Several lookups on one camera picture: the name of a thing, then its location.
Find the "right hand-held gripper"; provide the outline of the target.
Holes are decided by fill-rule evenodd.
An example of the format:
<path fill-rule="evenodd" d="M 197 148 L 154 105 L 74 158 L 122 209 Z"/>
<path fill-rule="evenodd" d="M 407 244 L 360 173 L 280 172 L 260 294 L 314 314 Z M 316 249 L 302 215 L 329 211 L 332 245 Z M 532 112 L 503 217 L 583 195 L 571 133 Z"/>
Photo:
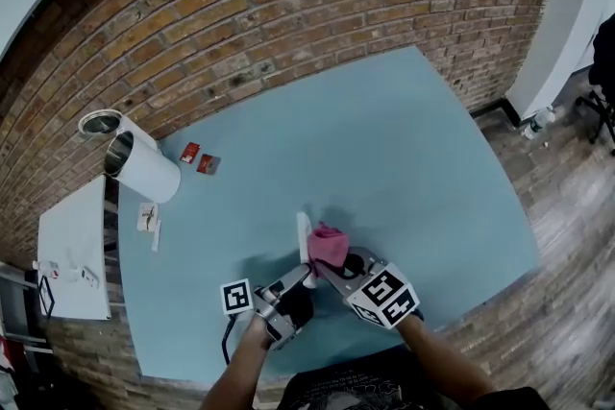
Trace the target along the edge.
<path fill-rule="evenodd" d="M 317 261 L 316 271 L 364 322 L 392 329 L 408 315 L 424 320 L 409 280 L 367 248 L 350 247 L 348 267 Z"/>

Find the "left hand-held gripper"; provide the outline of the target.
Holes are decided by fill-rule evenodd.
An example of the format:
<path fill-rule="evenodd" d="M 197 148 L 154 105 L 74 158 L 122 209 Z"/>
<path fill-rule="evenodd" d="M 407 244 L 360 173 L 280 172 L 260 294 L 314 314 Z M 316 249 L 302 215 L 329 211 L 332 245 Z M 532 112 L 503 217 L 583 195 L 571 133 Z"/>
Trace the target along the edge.
<path fill-rule="evenodd" d="M 314 273 L 309 263 L 301 263 L 275 282 L 255 290 L 251 289 L 248 278 L 221 285 L 222 308 L 229 318 L 222 337 L 222 351 L 227 351 L 235 322 L 247 312 L 265 321 L 271 350 L 283 347 L 313 317 L 310 295 L 313 288 Z"/>

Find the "pink cloth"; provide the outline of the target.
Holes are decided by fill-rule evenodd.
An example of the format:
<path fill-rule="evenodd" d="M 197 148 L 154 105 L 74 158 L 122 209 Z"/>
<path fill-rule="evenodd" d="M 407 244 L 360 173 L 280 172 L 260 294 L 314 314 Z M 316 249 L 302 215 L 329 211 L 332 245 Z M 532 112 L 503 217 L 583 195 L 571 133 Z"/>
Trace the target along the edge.
<path fill-rule="evenodd" d="M 324 222 L 320 222 L 307 237 L 307 257 L 313 265 L 324 262 L 330 267 L 339 269 L 344 265 L 349 248 L 349 236 Z"/>

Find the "white remote control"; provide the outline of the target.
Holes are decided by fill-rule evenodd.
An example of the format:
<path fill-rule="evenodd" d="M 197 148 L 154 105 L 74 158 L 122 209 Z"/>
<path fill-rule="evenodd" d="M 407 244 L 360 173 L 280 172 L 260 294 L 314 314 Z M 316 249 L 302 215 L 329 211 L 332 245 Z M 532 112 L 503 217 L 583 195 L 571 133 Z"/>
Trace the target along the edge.
<path fill-rule="evenodd" d="M 308 238 L 312 233 L 311 222 L 303 211 L 298 212 L 296 218 L 300 260 L 302 264 L 305 264 L 310 268 L 308 276 L 303 280 L 303 285 L 307 289 L 316 289 L 317 275 L 314 273 L 314 268 L 308 255 Z"/>

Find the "person's left forearm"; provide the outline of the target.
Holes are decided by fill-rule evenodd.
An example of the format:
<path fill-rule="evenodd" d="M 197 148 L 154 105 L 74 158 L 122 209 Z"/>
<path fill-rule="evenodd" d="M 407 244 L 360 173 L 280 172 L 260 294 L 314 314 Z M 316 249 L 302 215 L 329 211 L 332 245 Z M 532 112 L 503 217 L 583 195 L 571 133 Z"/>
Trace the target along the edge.
<path fill-rule="evenodd" d="M 199 410 L 252 410 L 258 379 L 269 348 L 265 321 L 254 315 L 229 365 L 208 391 Z"/>

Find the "person's right forearm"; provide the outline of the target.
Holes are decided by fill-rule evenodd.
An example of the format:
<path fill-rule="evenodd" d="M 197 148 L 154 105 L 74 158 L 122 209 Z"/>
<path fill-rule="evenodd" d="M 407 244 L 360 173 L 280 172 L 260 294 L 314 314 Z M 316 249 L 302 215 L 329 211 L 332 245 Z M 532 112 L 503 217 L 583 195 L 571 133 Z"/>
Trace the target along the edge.
<path fill-rule="evenodd" d="M 479 365 L 431 332 L 418 317 L 406 316 L 396 329 L 433 387 L 446 398 L 465 408 L 478 398 L 496 392 Z"/>

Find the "person's black printed shirt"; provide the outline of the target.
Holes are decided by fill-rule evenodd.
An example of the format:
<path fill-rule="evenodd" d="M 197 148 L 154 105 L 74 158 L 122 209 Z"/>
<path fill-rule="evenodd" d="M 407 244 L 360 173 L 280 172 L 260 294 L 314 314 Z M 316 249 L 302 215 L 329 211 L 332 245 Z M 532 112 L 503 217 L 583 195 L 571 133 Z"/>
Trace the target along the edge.
<path fill-rule="evenodd" d="M 551 410 L 530 387 L 499 391 L 463 407 L 438 393 L 415 355 L 397 346 L 296 374 L 277 410 Z"/>

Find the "white paper card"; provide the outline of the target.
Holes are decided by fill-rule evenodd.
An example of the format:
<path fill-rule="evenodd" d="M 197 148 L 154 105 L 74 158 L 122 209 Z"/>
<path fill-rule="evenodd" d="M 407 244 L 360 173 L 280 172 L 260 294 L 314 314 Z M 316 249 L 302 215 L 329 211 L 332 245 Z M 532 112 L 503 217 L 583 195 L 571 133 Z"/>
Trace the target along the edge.
<path fill-rule="evenodd" d="M 158 224 L 158 215 L 158 204 L 141 203 L 138 208 L 136 229 L 138 231 L 154 232 Z"/>

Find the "white cylindrical canister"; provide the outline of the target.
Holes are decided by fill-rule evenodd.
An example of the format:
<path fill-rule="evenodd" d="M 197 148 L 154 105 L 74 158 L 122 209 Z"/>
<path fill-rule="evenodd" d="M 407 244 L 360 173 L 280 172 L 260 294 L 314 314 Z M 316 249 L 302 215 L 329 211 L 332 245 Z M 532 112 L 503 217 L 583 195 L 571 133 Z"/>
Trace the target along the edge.
<path fill-rule="evenodd" d="M 180 168 L 132 132 L 118 133 L 111 141 L 104 158 L 104 171 L 157 204 L 168 202 L 181 183 Z"/>

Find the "white side table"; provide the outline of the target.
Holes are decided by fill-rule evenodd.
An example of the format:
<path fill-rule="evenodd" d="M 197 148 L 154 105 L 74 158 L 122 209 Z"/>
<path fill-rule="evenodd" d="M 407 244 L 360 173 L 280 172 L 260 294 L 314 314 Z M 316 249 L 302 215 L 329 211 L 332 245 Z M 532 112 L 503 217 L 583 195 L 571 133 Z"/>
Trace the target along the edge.
<path fill-rule="evenodd" d="M 38 223 L 37 260 L 59 264 L 58 278 L 48 278 L 55 298 L 51 317 L 107 321 L 111 307 L 104 251 L 105 178 L 100 176 L 44 212 Z M 70 283 L 70 267 L 87 266 L 100 279 L 92 289 Z"/>

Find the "clear water bottle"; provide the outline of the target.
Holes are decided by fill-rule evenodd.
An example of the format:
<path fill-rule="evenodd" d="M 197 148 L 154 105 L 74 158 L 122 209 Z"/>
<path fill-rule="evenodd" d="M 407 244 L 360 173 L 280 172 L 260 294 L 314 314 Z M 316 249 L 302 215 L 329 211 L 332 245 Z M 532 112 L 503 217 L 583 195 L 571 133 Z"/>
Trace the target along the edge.
<path fill-rule="evenodd" d="M 554 121 L 554 110 L 551 107 L 542 108 L 538 110 L 529 120 L 528 124 L 524 127 L 522 131 L 522 136 L 527 139 L 534 139 Z"/>

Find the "round metal lid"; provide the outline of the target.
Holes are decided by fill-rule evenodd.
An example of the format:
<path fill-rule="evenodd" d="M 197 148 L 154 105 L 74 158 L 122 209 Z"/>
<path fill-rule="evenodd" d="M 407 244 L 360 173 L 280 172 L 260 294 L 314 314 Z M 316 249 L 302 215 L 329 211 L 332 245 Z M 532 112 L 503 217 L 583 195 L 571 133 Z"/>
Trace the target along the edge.
<path fill-rule="evenodd" d="M 116 109 L 97 109 L 80 119 L 78 130 L 89 137 L 115 133 L 121 126 L 122 118 L 122 113 Z"/>

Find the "gray metal rack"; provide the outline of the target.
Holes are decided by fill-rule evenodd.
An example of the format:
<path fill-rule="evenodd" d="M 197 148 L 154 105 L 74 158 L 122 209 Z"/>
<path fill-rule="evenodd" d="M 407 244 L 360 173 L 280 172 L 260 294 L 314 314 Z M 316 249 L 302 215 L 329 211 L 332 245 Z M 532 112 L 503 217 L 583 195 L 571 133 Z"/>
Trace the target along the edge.
<path fill-rule="evenodd" d="M 44 389 L 37 357 L 50 352 L 37 327 L 39 293 L 26 274 L 0 261 L 0 408 L 35 410 Z"/>

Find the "black office chair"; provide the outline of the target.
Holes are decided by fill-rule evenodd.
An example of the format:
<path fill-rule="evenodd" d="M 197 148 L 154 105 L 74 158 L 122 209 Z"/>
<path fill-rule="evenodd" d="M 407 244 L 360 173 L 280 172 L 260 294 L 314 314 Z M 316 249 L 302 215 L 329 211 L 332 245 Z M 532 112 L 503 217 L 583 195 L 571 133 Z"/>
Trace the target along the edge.
<path fill-rule="evenodd" d="M 595 133 L 589 138 L 591 144 L 596 142 L 603 127 L 607 127 L 615 144 L 615 13 L 600 25 L 592 46 L 594 55 L 588 82 L 597 86 L 602 95 L 591 90 L 587 96 L 579 96 L 575 105 L 586 106 L 599 116 Z"/>

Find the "black picture frame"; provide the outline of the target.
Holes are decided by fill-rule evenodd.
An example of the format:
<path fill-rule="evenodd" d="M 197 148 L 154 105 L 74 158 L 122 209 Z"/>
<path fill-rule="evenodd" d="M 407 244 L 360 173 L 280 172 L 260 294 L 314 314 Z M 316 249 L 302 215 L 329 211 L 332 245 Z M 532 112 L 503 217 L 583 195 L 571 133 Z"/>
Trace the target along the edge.
<path fill-rule="evenodd" d="M 41 312 L 47 319 L 49 319 L 52 316 L 55 307 L 55 298 L 47 276 L 39 276 L 37 291 L 41 305 Z"/>

